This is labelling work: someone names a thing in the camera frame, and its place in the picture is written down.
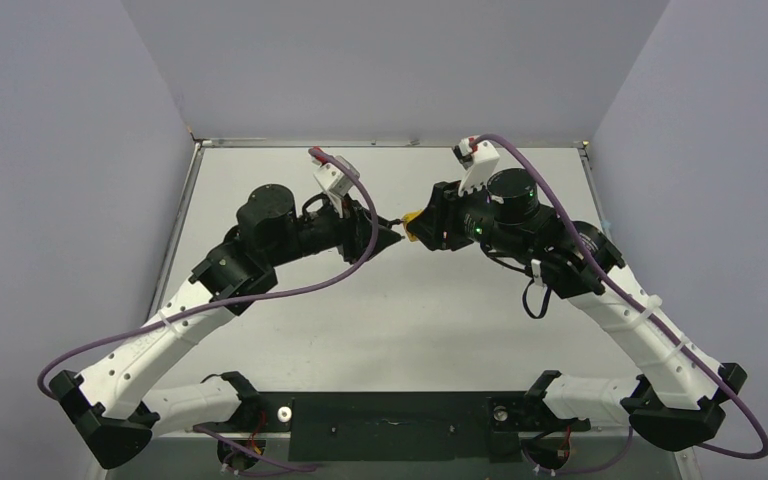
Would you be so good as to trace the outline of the yellow Opel padlock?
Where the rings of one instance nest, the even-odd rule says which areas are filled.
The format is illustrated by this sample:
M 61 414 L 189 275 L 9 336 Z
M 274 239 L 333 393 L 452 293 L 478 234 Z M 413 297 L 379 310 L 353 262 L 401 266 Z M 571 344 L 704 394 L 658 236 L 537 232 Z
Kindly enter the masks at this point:
M 404 231 L 404 236 L 409 242 L 416 242 L 418 240 L 418 237 L 410 230 L 409 226 L 414 223 L 417 218 L 423 213 L 422 210 L 417 210 L 413 212 L 409 212 L 404 214 L 402 217 L 393 219 L 393 220 L 387 220 L 385 222 L 385 225 L 388 228 L 393 228 L 397 226 L 401 226 Z

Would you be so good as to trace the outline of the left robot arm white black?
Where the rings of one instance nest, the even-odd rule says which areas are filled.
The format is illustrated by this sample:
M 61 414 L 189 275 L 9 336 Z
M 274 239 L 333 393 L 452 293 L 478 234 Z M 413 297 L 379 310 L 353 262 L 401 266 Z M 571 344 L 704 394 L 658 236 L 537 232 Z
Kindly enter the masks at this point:
M 242 374 L 211 374 L 184 387 L 158 381 L 214 331 L 271 295 L 279 266 L 333 249 L 357 266 L 396 244 L 393 222 L 349 196 L 317 210 L 281 185 L 255 189 L 237 222 L 136 334 L 120 335 L 98 362 L 49 381 L 49 390 L 104 469 L 124 465 L 155 438 L 202 424 L 245 430 L 263 407 Z

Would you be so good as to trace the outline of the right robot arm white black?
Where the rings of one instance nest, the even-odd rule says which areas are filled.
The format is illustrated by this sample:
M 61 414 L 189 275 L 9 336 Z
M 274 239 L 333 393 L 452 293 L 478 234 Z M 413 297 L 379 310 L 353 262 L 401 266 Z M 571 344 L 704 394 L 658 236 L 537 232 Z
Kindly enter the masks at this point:
M 406 229 L 432 251 L 474 244 L 489 257 L 511 259 L 532 283 L 590 317 L 637 366 L 636 376 L 621 379 L 545 372 L 523 402 L 532 424 L 629 426 L 667 451 L 715 437 L 723 405 L 742 387 L 745 370 L 693 345 L 667 319 L 660 299 L 643 291 L 605 235 L 583 221 L 565 226 L 539 201 L 527 171 L 497 172 L 472 193 L 456 182 L 437 183 Z

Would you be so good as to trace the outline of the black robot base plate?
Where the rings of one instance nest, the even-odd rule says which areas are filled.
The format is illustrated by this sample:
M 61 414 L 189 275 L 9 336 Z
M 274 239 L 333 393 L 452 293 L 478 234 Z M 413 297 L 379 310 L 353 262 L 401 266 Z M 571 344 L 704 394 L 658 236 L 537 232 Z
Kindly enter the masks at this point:
M 221 433 L 286 433 L 296 462 L 515 462 L 543 433 L 586 432 L 514 392 L 261 392 L 216 426 Z

